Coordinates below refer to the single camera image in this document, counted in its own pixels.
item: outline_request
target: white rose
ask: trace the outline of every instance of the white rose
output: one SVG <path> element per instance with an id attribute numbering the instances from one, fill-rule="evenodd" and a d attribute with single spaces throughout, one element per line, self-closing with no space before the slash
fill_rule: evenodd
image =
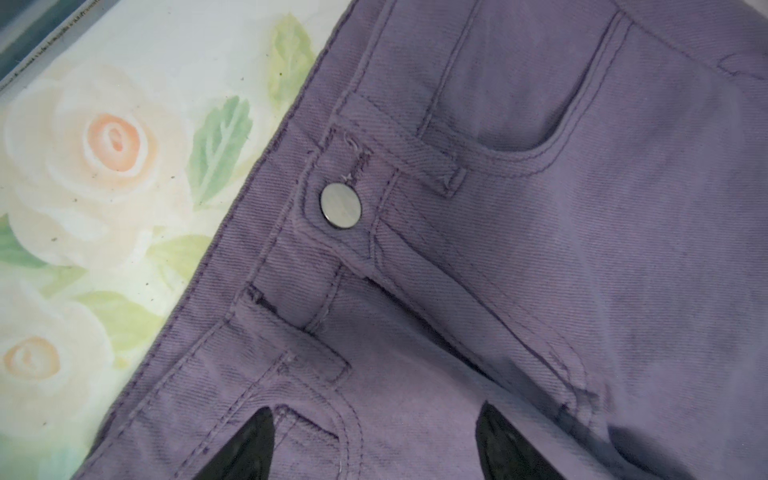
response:
<path id="1" fill-rule="evenodd" d="M 142 258 L 153 227 L 190 221 L 190 125 L 158 85 L 83 65 L 11 102 L 0 200 L 24 248 L 55 265 L 110 268 Z"/>
<path id="2" fill-rule="evenodd" d="M 114 354 L 88 308 L 16 283 L 0 290 L 0 359 L 0 433 L 34 437 L 82 411 Z"/>

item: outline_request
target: purple jeans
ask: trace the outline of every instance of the purple jeans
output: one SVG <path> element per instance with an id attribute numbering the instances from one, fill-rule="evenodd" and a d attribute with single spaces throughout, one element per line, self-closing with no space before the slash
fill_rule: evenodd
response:
<path id="1" fill-rule="evenodd" d="M 731 0 L 355 0 L 77 480 L 768 478 L 768 24 Z M 362 216 L 339 230 L 320 194 Z"/>

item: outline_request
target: silver button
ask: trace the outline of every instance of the silver button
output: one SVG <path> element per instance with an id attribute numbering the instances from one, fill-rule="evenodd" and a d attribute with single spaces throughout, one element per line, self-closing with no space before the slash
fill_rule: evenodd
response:
<path id="1" fill-rule="evenodd" d="M 336 228 L 354 227 L 362 213 L 359 197 L 345 184 L 330 184 L 323 188 L 320 209 L 328 223 Z"/>

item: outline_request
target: table surface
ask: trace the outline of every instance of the table surface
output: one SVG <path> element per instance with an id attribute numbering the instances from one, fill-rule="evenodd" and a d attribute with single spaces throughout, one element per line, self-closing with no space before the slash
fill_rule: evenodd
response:
<path id="1" fill-rule="evenodd" d="M 3 479 L 79 466 L 347 3 L 120 0 L 0 94 Z"/>

